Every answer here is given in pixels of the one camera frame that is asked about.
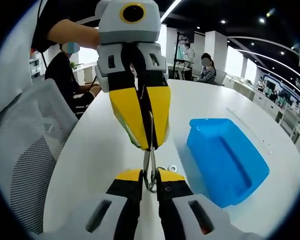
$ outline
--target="mesh office chair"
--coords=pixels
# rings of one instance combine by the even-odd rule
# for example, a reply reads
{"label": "mesh office chair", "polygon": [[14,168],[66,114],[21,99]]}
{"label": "mesh office chair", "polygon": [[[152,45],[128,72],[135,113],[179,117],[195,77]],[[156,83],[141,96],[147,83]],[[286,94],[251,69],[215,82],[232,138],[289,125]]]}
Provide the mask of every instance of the mesh office chair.
{"label": "mesh office chair", "polygon": [[77,121],[52,79],[37,82],[0,113],[0,190],[32,233],[43,232],[50,179]]}

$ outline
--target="office desk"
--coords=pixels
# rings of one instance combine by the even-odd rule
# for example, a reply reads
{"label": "office desk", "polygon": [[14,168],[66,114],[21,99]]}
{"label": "office desk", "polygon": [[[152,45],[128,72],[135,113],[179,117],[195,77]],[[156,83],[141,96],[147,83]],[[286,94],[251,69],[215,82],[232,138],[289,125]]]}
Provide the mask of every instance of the office desk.
{"label": "office desk", "polygon": [[[174,69],[173,63],[167,62],[166,65],[168,66],[168,70],[172,71]],[[189,71],[190,68],[184,67],[182,63],[177,63],[175,65],[175,70],[178,72],[179,76],[181,77],[181,80],[185,80],[185,71]]]}
{"label": "office desk", "polygon": [[82,86],[94,80],[96,76],[94,67],[96,64],[96,62],[82,64],[73,70],[74,78],[79,85]]}
{"label": "office desk", "polygon": [[[155,155],[157,165],[175,164],[188,182],[201,182],[186,141],[189,121],[229,118],[247,135],[267,162],[270,174],[245,201],[228,206],[232,224],[267,236],[286,216],[300,188],[300,155],[288,135],[261,108],[240,93],[205,83],[169,80],[170,136]],[[55,230],[81,200],[106,192],[125,169],[142,168],[143,152],[135,148],[113,115],[109,96],[101,92],[77,123],[55,166],[47,191],[43,227]],[[200,186],[193,191],[200,191]],[[143,191],[135,239],[164,239],[156,195]]]}

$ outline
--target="person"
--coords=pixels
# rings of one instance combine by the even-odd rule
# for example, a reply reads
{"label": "person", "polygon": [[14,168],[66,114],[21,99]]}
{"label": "person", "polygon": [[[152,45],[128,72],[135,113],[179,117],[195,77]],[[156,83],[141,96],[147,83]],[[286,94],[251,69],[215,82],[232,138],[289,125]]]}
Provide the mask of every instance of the person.
{"label": "person", "polygon": [[[45,79],[53,79],[64,100],[75,114],[84,112],[88,106],[101,91],[99,85],[80,86],[73,74],[70,60],[72,54],[66,53],[59,45],[60,52],[52,59],[45,71]],[[75,94],[83,94],[81,97],[74,98]]]}
{"label": "person", "polygon": [[201,77],[199,77],[195,81],[201,83],[213,84],[215,82],[216,75],[217,75],[214,61],[212,60],[211,56],[205,52],[201,56],[201,63],[202,63]]}
{"label": "person", "polygon": [[185,51],[183,53],[184,60],[187,61],[187,66],[189,70],[184,72],[184,79],[191,81],[192,80],[192,68],[195,61],[195,51],[191,48],[190,43],[185,43]]}
{"label": "person", "polygon": [[262,77],[260,77],[259,82],[258,82],[258,90],[263,93],[264,89],[265,89],[265,85],[266,84],[265,84],[264,79]]}
{"label": "person", "polygon": [[[98,2],[91,3],[94,9]],[[36,24],[31,48],[43,53],[56,44],[77,43],[81,47],[96,50],[100,45],[99,30],[71,21],[75,16],[62,3],[47,0]]]}

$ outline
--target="blue plastic container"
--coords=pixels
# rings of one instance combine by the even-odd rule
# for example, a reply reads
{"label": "blue plastic container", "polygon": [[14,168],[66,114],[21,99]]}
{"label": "blue plastic container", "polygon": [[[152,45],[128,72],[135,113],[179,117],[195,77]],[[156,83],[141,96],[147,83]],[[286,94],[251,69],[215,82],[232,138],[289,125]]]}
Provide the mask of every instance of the blue plastic container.
{"label": "blue plastic container", "polygon": [[230,119],[192,119],[190,126],[187,145],[216,205],[241,203],[266,179],[268,165]]}

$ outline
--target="window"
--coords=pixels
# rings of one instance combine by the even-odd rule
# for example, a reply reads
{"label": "window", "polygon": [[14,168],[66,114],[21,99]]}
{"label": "window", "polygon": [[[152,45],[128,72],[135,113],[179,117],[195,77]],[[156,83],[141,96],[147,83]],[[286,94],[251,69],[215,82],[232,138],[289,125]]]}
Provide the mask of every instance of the window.
{"label": "window", "polygon": [[227,74],[240,77],[243,62],[244,56],[240,52],[229,46],[225,63],[225,72]]}
{"label": "window", "polygon": [[257,65],[248,59],[248,62],[246,64],[246,70],[245,70],[245,79],[248,79],[251,81],[251,83],[254,85],[257,75]]}

